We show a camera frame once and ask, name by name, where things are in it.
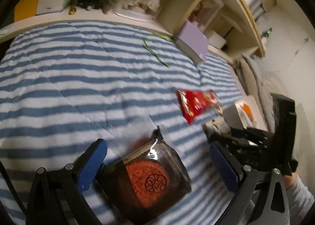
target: white wall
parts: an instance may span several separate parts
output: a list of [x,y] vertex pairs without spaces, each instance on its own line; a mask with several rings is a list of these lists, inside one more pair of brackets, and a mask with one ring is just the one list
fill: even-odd
[[261,32],[273,28],[260,66],[274,71],[296,102],[298,174],[315,193],[315,43],[302,25],[278,5],[260,17],[257,25]]

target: red plastic wrapper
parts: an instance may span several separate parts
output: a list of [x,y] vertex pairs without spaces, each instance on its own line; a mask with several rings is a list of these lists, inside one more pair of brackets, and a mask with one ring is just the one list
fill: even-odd
[[213,91],[191,92],[178,90],[177,96],[180,101],[184,118],[191,124],[196,116],[208,108],[216,108],[220,114],[223,113],[220,107],[219,98]]

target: silver screw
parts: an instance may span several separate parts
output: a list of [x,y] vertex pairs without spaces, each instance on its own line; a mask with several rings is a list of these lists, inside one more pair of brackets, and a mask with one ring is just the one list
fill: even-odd
[[250,172],[252,170],[252,168],[249,165],[244,165],[243,169],[247,172]]
[[42,167],[37,169],[37,173],[38,173],[38,174],[42,174],[44,171],[45,171],[45,170],[44,170],[44,168],[42,168]]
[[66,166],[65,166],[65,168],[66,168],[66,170],[72,170],[73,169],[73,164],[67,164]]
[[277,168],[274,168],[274,169],[273,169],[273,172],[274,172],[275,174],[280,174],[280,171],[279,171],[279,169],[277,169]]

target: purple box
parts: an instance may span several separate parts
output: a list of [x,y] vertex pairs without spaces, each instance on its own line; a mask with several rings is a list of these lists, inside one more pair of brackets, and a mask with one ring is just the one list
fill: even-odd
[[193,61],[195,66],[206,60],[209,45],[208,39],[191,22],[186,21],[174,42]]

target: bed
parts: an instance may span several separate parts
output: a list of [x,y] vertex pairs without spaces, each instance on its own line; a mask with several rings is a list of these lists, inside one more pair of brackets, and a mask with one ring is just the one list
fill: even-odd
[[[147,30],[97,21],[60,22],[16,37],[0,64],[0,159],[26,204],[35,171],[62,168],[110,130],[150,116],[167,127],[184,156],[192,192],[151,224],[214,224],[233,195],[208,154],[201,125],[187,125],[175,91],[213,89],[223,107],[241,98],[227,63],[208,54],[199,67]],[[169,68],[142,45],[149,45]],[[83,193],[103,224],[124,224],[92,186]],[[25,217],[0,179],[0,201],[17,224]],[[69,207],[66,215],[75,224]]]

